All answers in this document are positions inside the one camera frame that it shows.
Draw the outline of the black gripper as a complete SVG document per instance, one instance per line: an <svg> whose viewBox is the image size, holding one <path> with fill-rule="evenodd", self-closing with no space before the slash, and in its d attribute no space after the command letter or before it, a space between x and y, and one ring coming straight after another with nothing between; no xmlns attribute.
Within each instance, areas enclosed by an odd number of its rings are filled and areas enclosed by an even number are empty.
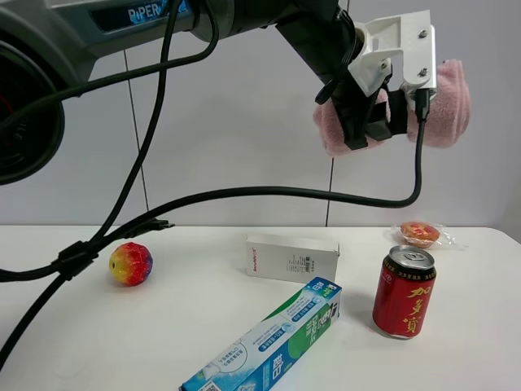
<svg viewBox="0 0 521 391"><path fill-rule="evenodd" d="M402 90L365 93L348 71L366 39L342 8L278 8L276 29L322 82L315 103L332 100L349 149L368 147L366 135L384 141L407 133Z"/></svg>

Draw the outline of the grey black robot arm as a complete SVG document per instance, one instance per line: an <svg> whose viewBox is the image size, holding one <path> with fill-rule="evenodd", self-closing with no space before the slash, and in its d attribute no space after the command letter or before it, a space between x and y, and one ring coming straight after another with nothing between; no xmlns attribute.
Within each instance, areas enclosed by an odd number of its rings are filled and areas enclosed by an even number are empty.
<svg viewBox="0 0 521 391"><path fill-rule="evenodd" d="M84 94L95 62L175 32L208 42L274 26L321 80L344 142L357 150L407 130L405 96L366 94L348 66L362 36L335 1L4 1L1 4L1 182L18 182L54 156L62 102Z"/></svg>

